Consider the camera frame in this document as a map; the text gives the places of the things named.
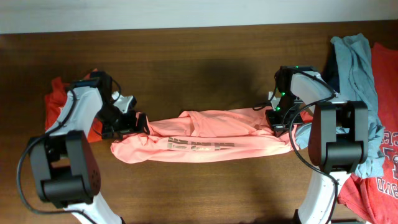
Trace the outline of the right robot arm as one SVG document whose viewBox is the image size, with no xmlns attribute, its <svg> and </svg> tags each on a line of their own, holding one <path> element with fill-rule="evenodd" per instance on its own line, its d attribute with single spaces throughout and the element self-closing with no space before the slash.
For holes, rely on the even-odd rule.
<svg viewBox="0 0 398 224">
<path fill-rule="evenodd" d="M 301 112 L 313 114 L 308 140 L 312 170 L 307 194 L 295 210 L 292 223 L 331 223 L 344 183 L 368 157 L 368 107 L 351 101 L 323 81 L 309 66 L 281 66 L 274 75 L 277 103 L 270 101 L 267 122 L 275 136 L 288 134 L 291 145 Z"/>
</svg>

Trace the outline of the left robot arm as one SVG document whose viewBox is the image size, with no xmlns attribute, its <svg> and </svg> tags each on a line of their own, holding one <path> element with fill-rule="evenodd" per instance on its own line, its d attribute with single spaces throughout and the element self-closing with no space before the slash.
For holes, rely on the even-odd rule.
<svg viewBox="0 0 398 224">
<path fill-rule="evenodd" d="M 33 213 L 21 187 L 21 171 L 29 158 L 37 195 L 51 203 L 53 215 L 71 213 L 80 223 L 124 223 L 103 198 L 101 175 L 88 142 L 96 119 L 103 127 L 102 139 L 122 139 L 150 130 L 144 113 L 134 111 L 134 96 L 113 96 L 116 81 L 103 71 L 74 81 L 67 91 L 64 109 L 46 132 L 31 138 L 17 165 L 17 190 L 22 203 Z"/>
</svg>

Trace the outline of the salmon pink t-shirt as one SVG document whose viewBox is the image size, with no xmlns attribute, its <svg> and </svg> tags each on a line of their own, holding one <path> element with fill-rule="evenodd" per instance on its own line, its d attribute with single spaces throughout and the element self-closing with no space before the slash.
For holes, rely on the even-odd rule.
<svg viewBox="0 0 398 224">
<path fill-rule="evenodd" d="M 149 121 L 149 133 L 130 134 L 111 144 L 128 164 L 147 160 L 205 163 L 285 154 L 297 145 L 289 134 L 275 136 L 265 110 L 183 111 L 178 117 Z"/>
</svg>

